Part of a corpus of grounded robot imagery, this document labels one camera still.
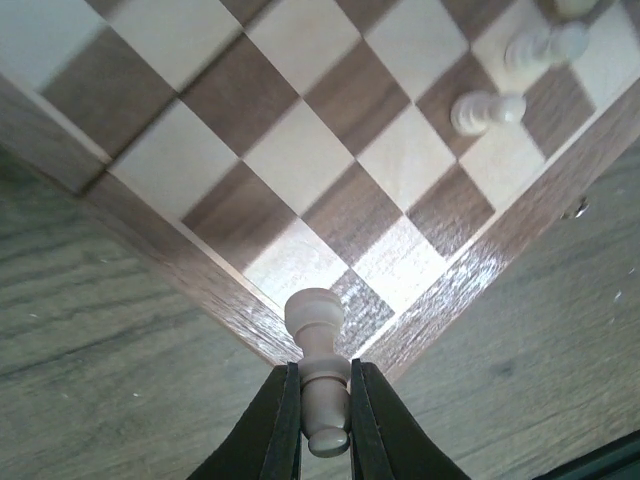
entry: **chessboard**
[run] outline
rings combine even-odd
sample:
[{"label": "chessboard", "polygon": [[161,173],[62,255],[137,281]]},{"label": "chessboard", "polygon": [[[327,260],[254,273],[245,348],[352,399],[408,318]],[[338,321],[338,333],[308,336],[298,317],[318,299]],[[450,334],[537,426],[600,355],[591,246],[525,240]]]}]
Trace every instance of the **chessboard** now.
[{"label": "chessboard", "polygon": [[[0,6],[5,64],[104,165],[90,214],[273,363],[300,355],[286,300],[323,287],[337,351],[396,377],[640,134],[637,2],[527,74],[505,50],[557,23],[543,1],[86,2]],[[526,113],[461,136],[471,91]]]}]

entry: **chess piece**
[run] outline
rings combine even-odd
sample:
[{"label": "chess piece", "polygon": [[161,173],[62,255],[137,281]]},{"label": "chess piece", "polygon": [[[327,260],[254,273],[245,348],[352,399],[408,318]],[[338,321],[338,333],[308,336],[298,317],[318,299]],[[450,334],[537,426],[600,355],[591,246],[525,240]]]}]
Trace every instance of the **chess piece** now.
[{"label": "chess piece", "polygon": [[284,318],[304,355],[298,369],[302,432],[309,439],[309,451],[323,458],[340,455],[349,449],[351,428],[347,392],[351,364],[333,348],[344,322],[340,299],[322,288],[301,290],[287,300]]},{"label": "chess piece", "polygon": [[453,105],[451,123],[460,135],[480,135],[492,125],[518,123],[526,109],[521,95],[471,92]]},{"label": "chess piece", "polygon": [[557,67],[578,59],[589,44],[589,32],[579,22],[518,35],[507,47],[508,70]]}]

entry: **white chess piece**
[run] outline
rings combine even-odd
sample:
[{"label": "white chess piece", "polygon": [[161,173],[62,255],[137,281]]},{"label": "white chess piece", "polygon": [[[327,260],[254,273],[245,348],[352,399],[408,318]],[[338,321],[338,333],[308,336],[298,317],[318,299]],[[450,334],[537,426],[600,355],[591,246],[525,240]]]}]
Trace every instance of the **white chess piece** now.
[{"label": "white chess piece", "polygon": [[293,294],[284,307],[285,326],[304,358],[298,362],[302,386],[302,432],[309,451],[334,457],[349,449],[351,415],[347,382],[349,360],[333,349],[344,322],[340,299],[323,288]]},{"label": "white chess piece", "polygon": [[508,70],[557,67],[578,59],[589,45],[589,31],[579,22],[518,35],[504,56]]},{"label": "white chess piece", "polygon": [[460,135],[480,135],[492,125],[518,123],[526,109],[522,95],[471,92],[453,105],[451,123]]}]

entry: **light square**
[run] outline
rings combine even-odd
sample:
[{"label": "light square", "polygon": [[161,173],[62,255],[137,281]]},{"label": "light square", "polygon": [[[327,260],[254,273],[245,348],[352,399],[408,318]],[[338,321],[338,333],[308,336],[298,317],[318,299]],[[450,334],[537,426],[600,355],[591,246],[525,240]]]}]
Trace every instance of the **light square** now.
[{"label": "light square", "polygon": [[229,147],[177,101],[112,173],[154,209],[182,218],[235,162]]},{"label": "light square", "polygon": [[175,90],[240,29],[218,0],[131,0],[111,23]]},{"label": "light square", "polygon": [[353,156],[300,100],[244,160],[302,215],[351,164]]},{"label": "light square", "polygon": [[389,197],[406,211],[455,163],[455,156],[411,105],[358,157]]},{"label": "light square", "polygon": [[280,307],[298,290],[330,288],[347,265],[299,218],[244,271]]},{"label": "light square", "polygon": [[353,270],[391,308],[402,312],[442,275],[445,261],[403,216]]},{"label": "light square", "polygon": [[467,50],[467,40],[439,1],[402,0],[366,40],[412,100]]},{"label": "light square", "polygon": [[521,33],[549,28],[534,0],[516,0],[471,46],[500,92],[524,93],[547,68],[533,67],[526,71],[506,69],[504,55],[507,46]]},{"label": "light square", "polygon": [[520,124],[489,130],[461,158],[496,211],[504,211],[537,175],[544,156]]},{"label": "light square", "polygon": [[589,47],[572,67],[598,109],[607,108],[640,77],[638,38],[621,2],[589,29]]},{"label": "light square", "polygon": [[360,38],[333,0],[283,0],[247,34],[301,95]]},{"label": "light square", "polygon": [[39,90],[103,26],[84,0],[2,0],[0,65]]}]

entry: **wooden floor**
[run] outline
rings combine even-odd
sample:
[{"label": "wooden floor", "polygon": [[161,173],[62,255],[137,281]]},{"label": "wooden floor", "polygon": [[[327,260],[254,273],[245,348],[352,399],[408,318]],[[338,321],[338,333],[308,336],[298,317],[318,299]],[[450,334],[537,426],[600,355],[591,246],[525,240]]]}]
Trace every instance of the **wooden floor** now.
[{"label": "wooden floor", "polygon": [[[186,477],[269,367],[0,157],[0,476]],[[639,184],[640,146],[396,383],[472,478],[531,478],[640,428]],[[304,478],[348,464],[307,455]]]}]

